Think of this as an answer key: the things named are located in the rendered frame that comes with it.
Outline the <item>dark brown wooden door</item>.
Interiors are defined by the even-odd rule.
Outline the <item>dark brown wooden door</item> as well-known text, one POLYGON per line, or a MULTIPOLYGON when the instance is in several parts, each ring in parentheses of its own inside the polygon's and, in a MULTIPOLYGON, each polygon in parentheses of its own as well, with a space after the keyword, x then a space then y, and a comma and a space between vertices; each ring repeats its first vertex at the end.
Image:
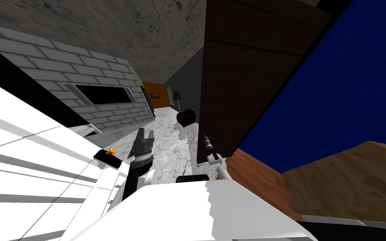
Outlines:
POLYGON ((203 134, 231 156, 331 19, 331 0, 208 0, 197 162, 203 134))

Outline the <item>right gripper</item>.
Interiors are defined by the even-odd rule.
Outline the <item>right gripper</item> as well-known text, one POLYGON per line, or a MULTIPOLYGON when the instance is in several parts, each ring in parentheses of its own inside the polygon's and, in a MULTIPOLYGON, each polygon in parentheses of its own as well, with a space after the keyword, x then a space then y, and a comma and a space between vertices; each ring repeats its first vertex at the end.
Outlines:
POLYGON ((203 133, 203 141, 207 154, 213 154, 215 151, 214 146, 211 144, 209 137, 205 133, 203 133))

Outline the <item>floor lamp with dark shade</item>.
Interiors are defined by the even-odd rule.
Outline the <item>floor lamp with dark shade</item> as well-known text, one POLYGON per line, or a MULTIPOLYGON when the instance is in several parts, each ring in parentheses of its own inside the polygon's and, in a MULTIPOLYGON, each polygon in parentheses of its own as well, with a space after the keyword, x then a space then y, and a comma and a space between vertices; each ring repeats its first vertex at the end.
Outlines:
POLYGON ((173 92, 172 100, 177 103, 178 112, 181 112, 180 100, 183 100, 183 99, 182 99, 179 91, 173 92))

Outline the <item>dark window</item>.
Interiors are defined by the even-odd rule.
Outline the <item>dark window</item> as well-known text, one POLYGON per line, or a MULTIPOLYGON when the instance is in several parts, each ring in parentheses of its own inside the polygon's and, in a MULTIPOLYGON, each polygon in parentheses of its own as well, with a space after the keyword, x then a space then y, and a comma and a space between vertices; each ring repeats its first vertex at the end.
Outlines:
POLYGON ((66 87, 86 105, 135 103, 136 99, 127 87, 101 85, 72 85, 66 87))

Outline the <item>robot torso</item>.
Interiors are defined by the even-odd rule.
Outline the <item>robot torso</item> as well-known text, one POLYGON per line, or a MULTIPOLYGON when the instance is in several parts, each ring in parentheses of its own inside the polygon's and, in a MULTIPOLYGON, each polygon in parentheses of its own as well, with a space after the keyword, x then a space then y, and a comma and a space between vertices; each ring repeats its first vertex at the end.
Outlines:
POLYGON ((231 179, 147 185, 60 241, 318 241, 231 179))

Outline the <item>white panelled door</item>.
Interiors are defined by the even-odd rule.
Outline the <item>white panelled door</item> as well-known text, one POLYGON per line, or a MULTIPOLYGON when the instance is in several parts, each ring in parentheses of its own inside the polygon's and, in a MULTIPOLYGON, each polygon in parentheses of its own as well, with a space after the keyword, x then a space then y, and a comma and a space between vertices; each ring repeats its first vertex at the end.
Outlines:
POLYGON ((99 147, 0 88, 0 241, 71 241, 99 219, 127 170, 99 147))

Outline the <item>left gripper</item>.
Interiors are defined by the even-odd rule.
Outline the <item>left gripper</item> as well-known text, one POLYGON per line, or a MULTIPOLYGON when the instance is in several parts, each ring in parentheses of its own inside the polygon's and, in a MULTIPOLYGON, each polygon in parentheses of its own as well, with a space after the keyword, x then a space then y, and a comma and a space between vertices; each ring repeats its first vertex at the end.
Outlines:
POLYGON ((135 154, 139 154, 143 151, 152 150, 154 143, 154 131, 149 132, 148 138, 144 138, 145 129, 139 128, 132 148, 127 158, 133 157, 135 154))

